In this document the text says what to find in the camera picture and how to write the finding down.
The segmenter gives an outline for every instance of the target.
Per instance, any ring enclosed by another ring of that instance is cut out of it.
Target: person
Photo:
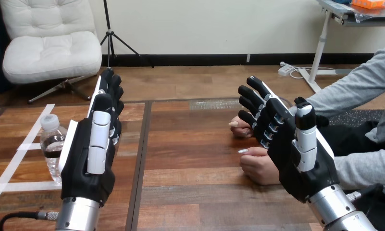
[[[316,114],[335,116],[363,105],[385,92],[385,48],[346,77],[307,99]],[[235,136],[253,135],[249,124],[235,117],[229,123]],[[379,122],[366,121],[359,127],[347,125],[320,128],[334,151],[334,162],[343,189],[361,189],[375,183],[385,187],[385,111]],[[240,165],[258,184],[278,184],[278,170],[267,150],[240,150]]]

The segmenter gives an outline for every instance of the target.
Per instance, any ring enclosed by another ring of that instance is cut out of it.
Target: black glove
[[[319,140],[314,168],[299,172],[299,152],[292,144],[296,131],[295,117],[262,81],[252,76],[247,79],[247,84],[260,95],[246,86],[240,86],[242,96],[239,101],[251,114],[241,110],[238,115],[251,125],[257,141],[268,149],[286,191],[305,203],[321,189],[339,183],[334,161]],[[297,98],[296,103],[300,106],[308,102]]]
[[[106,168],[103,174],[87,173],[87,155],[89,151],[92,120],[85,118],[78,123],[65,167],[62,170],[61,199],[66,197],[83,197],[100,202],[101,206],[112,193],[115,176],[112,164],[115,148],[112,142],[106,153]]]
[[[69,151],[68,158],[62,170],[62,193],[61,198],[83,197],[100,202],[101,206],[107,201],[112,193],[115,176],[112,172],[112,164],[115,154],[114,140],[118,141],[121,135],[121,122],[118,119],[124,105],[120,101],[123,89],[119,86],[121,79],[118,75],[113,76],[113,71],[107,68],[100,76],[100,83],[95,95],[88,118],[78,123],[75,136]],[[106,152],[105,171],[103,174],[90,174],[87,172],[87,157],[89,151],[92,118],[95,111],[107,112],[111,115],[111,126],[109,133],[109,146]]]

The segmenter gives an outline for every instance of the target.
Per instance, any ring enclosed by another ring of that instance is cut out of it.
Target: wooden table
[[[51,113],[67,125],[81,120],[87,107],[56,105]],[[237,151],[257,142],[231,135],[227,123],[240,109],[237,99],[126,103],[113,163],[116,183],[98,230],[320,231],[307,206],[280,185],[258,186],[244,176]],[[14,211],[60,209],[60,189],[47,188],[52,179],[38,149],[27,150],[1,184],[43,110],[0,110],[0,219]],[[42,188],[30,187],[34,182]],[[14,218],[5,230],[53,230],[54,225]]]

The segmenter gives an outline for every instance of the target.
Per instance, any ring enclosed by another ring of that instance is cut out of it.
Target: gray sleeve
[[[322,116],[335,116],[385,92],[385,48],[349,75],[307,99]]]
[[[385,150],[334,157],[343,189],[361,189],[380,183],[385,186]]]

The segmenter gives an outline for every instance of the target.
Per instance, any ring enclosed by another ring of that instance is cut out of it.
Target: chair leg
[[[76,83],[82,79],[85,79],[85,78],[89,78],[91,76],[80,76],[80,77],[76,77],[76,78],[71,78],[71,79],[68,79],[68,80],[65,80],[64,82],[56,85],[55,87],[49,89],[48,91],[40,94],[39,96],[31,99],[31,100],[28,100],[28,103],[32,103],[33,101],[39,99],[39,98],[42,98],[56,90],[59,90],[59,89],[68,89],[68,90],[71,90],[73,92],[75,92],[76,94],[78,94],[81,98],[83,98],[84,100],[90,100],[90,96],[87,96],[85,95],[83,92],[81,92],[77,87],[75,87],[74,85],[72,85],[72,83]]]
[[[46,92],[40,94],[39,96],[37,96],[37,97],[35,97],[35,98],[31,99],[31,100],[28,100],[28,103],[32,103],[32,102],[34,102],[35,100],[37,100],[37,99],[39,99],[39,98],[42,98],[42,97],[44,97],[44,96],[46,96],[46,95],[49,95],[49,94],[51,94],[52,92],[57,91],[57,90],[62,89],[62,88],[63,88],[63,87],[62,87],[62,83],[60,83],[60,84],[56,85],[55,87],[49,89],[48,91],[46,91]]]
[[[91,76],[80,76],[80,77],[76,77],[76,78],[70,78],[70,79],[67,80],[67,82],[69,82],[69,83],[76,83],[76,82],[79,82],[82,79],[89,78],[89,77],[91,77]]]

